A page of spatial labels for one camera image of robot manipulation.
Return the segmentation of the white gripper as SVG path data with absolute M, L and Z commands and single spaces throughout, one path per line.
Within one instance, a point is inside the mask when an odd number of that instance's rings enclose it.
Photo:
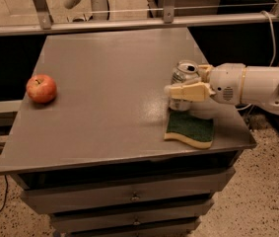
M 236 105 L 240 102 L 244 69 L 242 63 L 224 63 L 214 68 L 211 64 L 201 64 L 198 73 L 202 82 L 172 84 L 166 86 L 164 91 L 169 98 L 175 100 L 204 102 L 212 96 L 217 103 Z

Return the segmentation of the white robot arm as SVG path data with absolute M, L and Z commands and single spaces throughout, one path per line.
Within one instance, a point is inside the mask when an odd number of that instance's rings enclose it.
M 165 87 L 170 108 L 187 111 L 208 99 L 219 104 L 254 105 L 279 116 L 279 67 L 224 63 L 197 65 L 183 60 Z

